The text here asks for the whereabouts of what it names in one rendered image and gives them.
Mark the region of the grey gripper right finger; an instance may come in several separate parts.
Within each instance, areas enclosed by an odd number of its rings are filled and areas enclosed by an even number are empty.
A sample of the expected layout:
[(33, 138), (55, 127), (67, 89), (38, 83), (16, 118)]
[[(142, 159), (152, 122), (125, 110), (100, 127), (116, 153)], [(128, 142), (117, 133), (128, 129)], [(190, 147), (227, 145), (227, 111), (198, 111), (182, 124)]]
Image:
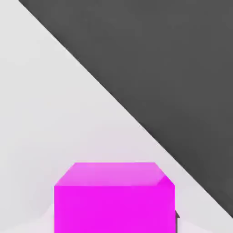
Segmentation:
[(181, 219), (177, 211), (176, 214), (176, 233), (201, 233), (199, 227)]

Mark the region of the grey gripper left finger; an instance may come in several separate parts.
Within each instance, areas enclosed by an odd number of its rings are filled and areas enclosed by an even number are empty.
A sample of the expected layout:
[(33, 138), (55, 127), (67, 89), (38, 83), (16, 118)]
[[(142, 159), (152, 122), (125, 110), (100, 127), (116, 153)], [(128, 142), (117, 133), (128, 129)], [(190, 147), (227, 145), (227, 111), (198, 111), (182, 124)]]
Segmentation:
[(54, 233), (54, 208), (52, 205), (42, 217), (29, 224), (27, 233)]

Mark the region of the small magenta cube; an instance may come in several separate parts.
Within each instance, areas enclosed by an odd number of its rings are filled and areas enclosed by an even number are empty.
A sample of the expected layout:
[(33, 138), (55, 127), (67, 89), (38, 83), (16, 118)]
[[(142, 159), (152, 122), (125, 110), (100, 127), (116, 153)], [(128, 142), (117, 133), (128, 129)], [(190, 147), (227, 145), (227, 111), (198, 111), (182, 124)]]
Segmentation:
[(81, 162), (54, 186), (54, 233), (176, 233), (175, 186), (153, 162)]

